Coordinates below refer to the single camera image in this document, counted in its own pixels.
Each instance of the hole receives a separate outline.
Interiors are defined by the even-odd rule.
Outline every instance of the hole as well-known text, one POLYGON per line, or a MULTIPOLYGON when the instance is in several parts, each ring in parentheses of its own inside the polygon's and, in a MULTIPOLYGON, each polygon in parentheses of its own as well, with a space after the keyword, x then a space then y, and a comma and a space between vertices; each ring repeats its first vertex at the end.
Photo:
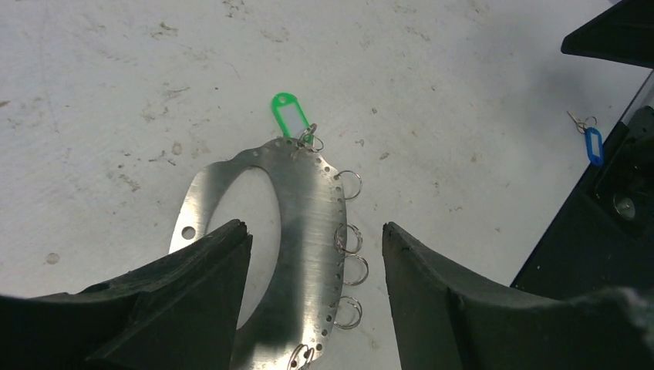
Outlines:
POLYGON ((191 226, 186 226, 182 229, 182 237, 187 241, 193 239, 195 237, 195 229, 191 226))
POLYGON ((237 328, 240 328, 250 318, 268 290, 277 264, 281 238, 275 189, 267 173, 258 167, 244 171, 227 189, 216 211, 211 215, 208 230, 215 230, 234 218, 243 220, 248 225, 248 231, 256 235, 252 243, 250 266, 238 314, 237 328))

